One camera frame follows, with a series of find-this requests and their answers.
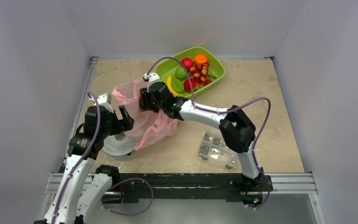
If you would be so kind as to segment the yellow fake banana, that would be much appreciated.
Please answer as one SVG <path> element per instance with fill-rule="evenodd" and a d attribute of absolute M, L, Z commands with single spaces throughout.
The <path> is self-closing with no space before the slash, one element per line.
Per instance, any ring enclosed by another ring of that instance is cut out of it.
<path fill-rule="evenodd" d="M 172 79 L 175 79 L 175 78 L 173 77 L 173 75 L 169 75 L 169 76 L 167 77 L 167 79 L 166 79 L 166 85 L 167 85 L 168 89 L 170 90 L 170 92 L 171 92 L 174 96 L 176 96 L 176 97 L 183 97 L 183 96 L 184 96 L 183 93 L 182 93 L 182 94 L 179 94 L 179 93 L 177 93 L 177 92 L 172 88 L 172 86 L 171 86 L 171 80 L 172 80 Z"/>

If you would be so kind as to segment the red fake pomegranate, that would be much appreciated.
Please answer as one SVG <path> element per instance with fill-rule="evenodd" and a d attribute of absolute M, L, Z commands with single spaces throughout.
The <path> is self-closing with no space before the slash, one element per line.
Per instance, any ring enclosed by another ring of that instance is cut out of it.
<path fill-rule="evenodd" d="M 183 82 L 183 87 L 184 90 L 187 92 L 192 92 L 192 91 L 196 91 L 196 87 L 197 87 L 197 82 L 194 79 L 186 79 Z"/>

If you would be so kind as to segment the green fake leaf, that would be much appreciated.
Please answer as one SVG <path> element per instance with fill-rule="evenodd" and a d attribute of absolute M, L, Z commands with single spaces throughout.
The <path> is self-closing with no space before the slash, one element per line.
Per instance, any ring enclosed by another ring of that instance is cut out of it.
<path fill-rule="evenodd" d="M 172 79 L 171 86 L 179 94 L 182 94 L 184 92 L 184 86 L 182 82 L 178 79 Z"/>

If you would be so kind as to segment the pink plastic bag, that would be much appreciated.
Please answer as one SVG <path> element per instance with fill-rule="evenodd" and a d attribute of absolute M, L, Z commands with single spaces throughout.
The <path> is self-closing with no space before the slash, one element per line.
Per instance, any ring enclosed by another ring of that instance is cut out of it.
<path fill-rule="evenodd" d="M 128 114 L 134 119 L 133 129 L 125 135 L 137 140 L 134 149 L 139 150 L 157 143 L 164 137 L 172 136 L 177 131 L 178 121 L 169 118 L 162 111 L 142 111 L 139 106 L 140 90 L 147 87 L 143 79 L 136 79 L 117 85 L 112 92 L 119 105 L 124 105 Z"/>

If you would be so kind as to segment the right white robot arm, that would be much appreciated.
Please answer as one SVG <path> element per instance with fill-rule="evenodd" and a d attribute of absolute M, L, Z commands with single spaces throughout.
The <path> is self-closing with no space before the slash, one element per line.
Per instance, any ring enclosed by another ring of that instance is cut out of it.
<path fill-rule="evenodd" d="M 228 148 L 238 155 L 244 186 L 249 190 L 260 186 L 262 169 L 254 153 L 256 127 L 240 107 L 196 106 L 185 97 L 174 96 L 163 82 L 139 92 L 139 107 L 143 111 L 163 112 L 171 119 L 194 121 L 219 130 Z"/>

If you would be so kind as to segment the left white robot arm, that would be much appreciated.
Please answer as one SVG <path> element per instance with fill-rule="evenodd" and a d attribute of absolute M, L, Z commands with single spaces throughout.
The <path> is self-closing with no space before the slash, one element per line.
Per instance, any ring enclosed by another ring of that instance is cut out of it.
<path fill-rule="evenodd" d="M 120 186 L 118 168 L 102 165 L 96 178 L 84 190 L 90 169 L 96 161 L 104 140 L 133 128 L 134 120 L 125 106 L 120 105 L 122 119 L 107 104 L 90 106 L 85 112 L 84 123 L 69 141 L 64 174 L 56 196 L 47 213 L 38 224 L 84 224 L 92 210 L 101 202 L 103 194 Z"/>

